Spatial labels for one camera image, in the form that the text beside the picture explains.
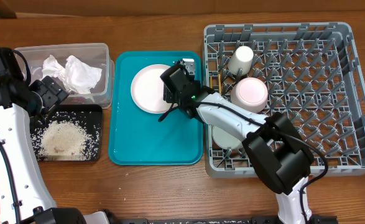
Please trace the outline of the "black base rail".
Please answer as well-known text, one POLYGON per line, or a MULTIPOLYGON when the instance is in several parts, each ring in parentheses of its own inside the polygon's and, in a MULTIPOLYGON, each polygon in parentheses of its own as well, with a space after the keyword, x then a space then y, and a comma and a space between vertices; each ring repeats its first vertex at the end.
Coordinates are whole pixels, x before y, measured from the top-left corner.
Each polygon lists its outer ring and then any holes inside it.
POLYGON ((148 220, 146 218, 120 219, 121 224, 279 224, 277 215, 251 218, 227 219, 173 219, 173 220, 148 220))

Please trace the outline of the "clear plastic bin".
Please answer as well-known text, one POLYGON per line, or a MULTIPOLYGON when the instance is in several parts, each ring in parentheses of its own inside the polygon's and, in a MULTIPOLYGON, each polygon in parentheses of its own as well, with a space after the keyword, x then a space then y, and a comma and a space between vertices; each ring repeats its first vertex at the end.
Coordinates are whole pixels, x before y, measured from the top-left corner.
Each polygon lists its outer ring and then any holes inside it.
POLYGON ((16 50, 27 60, 25 63, 23 59, 17 57, 23 74, 26 74, 25 65, 28 64, 32 81, 43 78, 43 62, 50 55, 53 55, 63 67, 66 65, 67 58, 70 55, 74 55, 91 67, 101 68, 101 79, 91 89, 90 95, 93 97, 93 102, 89 104, 100 105, 103 109, 111 106, 113 98, 114 62, 110 58, 109 48, 105 43, 41 45, 19 47, 16 50))

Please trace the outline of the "cream cup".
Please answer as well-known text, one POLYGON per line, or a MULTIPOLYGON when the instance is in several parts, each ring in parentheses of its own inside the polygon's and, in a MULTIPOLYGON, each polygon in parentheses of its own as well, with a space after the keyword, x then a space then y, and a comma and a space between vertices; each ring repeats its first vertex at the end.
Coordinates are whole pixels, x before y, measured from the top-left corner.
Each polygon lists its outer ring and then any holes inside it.
POLYGON ((233 53, 232 57, 228 62, 228 70, 233 74, 237 75, 239 69, 242 70, 241 74, 247 74, 252 65, 254 58, 253 50, 248 46, 240 46, 233 53))

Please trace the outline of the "teal serving tray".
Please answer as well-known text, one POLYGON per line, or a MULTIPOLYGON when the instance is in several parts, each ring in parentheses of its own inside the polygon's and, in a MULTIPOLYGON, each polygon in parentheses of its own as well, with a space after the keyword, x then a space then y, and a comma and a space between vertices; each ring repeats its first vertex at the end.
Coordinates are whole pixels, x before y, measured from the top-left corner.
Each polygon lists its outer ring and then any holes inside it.
POLYGON ((109 128, 108 156, 123 166, 191 165, 203 155, 203 125, 182 112, 171 112, 162 122, 157 114, 140 109, 131 96, 131 83, 144 67, 173 65, 178 59, 194 61, 201 80, 201 60, 192 51, 131 51, 115 63, 114 93, 109 128))

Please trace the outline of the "cardboard backdrop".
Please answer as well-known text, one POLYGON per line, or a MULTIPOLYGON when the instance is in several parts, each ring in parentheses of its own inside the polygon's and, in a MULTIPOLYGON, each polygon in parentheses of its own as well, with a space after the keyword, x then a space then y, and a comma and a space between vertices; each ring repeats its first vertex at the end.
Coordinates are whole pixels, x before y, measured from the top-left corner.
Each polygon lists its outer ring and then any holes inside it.
POLYGON ((365 0, 0 0, 0 17, 365 11, 365 0))

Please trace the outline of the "white bowl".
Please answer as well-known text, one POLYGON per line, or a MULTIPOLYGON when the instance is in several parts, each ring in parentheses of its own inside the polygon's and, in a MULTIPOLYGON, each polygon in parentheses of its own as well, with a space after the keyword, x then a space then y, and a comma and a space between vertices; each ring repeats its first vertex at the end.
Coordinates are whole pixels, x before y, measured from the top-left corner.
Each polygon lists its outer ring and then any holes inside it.
POLYGON ((243 145, 240 140, 230 135, 223 129, 213 126, 212 138, 214 142, 222 149, 241 149, 243 145))

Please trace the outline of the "grey dish rack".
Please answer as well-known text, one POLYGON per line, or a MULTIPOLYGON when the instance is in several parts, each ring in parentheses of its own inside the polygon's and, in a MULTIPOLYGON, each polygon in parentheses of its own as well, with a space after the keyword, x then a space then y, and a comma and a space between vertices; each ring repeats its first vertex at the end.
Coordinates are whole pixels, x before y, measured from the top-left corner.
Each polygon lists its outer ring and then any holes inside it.
POLYGON ((312 173, 365 174, 365 82, 351 27, 344 22, 213 24, 204 29, 203 83, 229 99, 240 75, 228 62, 240 46, 254 52, 249 77, 268 89, 266 115, 281 112, 325 155, 312 173))

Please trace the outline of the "pink small bowl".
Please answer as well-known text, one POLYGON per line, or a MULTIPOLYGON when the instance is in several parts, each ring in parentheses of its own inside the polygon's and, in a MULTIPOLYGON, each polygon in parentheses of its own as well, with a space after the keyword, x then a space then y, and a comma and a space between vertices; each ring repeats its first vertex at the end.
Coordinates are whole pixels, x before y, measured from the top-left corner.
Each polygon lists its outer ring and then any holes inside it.
POLYGON ((232 89, 231 102, 253 113, 261 112, 267 105, 268 89, 258 78, 244 78, 232 89))

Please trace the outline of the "red snack wrapper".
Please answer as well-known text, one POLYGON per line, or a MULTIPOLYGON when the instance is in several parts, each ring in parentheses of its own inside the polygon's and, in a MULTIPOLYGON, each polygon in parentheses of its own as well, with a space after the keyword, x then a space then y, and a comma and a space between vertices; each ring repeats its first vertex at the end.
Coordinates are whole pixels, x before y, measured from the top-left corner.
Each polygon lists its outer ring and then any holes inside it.
POLYGON ((70 93, 63 102, 68 105, 89 104, 93 102, 93 97, 90 94, 72 94, 70 93))

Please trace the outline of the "pink plate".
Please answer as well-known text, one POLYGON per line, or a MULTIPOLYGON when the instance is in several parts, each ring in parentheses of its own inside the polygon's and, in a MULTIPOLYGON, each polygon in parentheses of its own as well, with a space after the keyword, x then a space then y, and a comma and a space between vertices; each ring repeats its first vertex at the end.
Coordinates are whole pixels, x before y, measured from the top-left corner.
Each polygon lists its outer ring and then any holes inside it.
POLYGON ((141 69, 131 83, 133 102, 143 111, 151 114, 165 113, 171 106, 164 97, 164 83, 160 76, 170 66, 153 64, 141 69))

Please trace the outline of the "white napkin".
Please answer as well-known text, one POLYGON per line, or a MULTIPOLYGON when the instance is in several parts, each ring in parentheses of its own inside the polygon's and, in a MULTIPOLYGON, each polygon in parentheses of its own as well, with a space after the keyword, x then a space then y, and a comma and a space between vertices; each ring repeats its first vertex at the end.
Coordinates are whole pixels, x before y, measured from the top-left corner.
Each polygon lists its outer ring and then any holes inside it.
POLYGON ((52 77, 59 79, 66 91, 77 94, 90 94, 101 79, 102 69, 91 67, 82 62, 74 55, 67 58, 66 65, 63 67, 57 59, 50 55, 43 62, 43 78, 52 77))

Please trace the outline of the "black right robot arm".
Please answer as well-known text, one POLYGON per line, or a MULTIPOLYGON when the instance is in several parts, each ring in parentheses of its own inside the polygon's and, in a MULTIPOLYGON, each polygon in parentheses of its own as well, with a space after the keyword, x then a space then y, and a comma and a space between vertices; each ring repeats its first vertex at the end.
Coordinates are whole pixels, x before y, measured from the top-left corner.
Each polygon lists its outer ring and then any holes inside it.
POLYGON ((241 141, 258 178, 277 196, 281 223, 309 223, 306 187, 314 156, 284 114, 257 114, 203 86, 177 62, 160 76, 166 98, 188 118, 221 128, 241 141))

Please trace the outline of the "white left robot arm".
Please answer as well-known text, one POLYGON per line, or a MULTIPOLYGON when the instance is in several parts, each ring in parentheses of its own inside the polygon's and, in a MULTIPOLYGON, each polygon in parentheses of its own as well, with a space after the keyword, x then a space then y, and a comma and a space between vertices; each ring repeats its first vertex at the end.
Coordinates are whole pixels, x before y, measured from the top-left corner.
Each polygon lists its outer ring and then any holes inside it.
POLYGON ((119 223, 107 209, 84 215, 57 207, 40 173, 30 122, 53 111, 68 93, 50 77, 33 82, 18 54, 0 47, 0 223, 119 223))

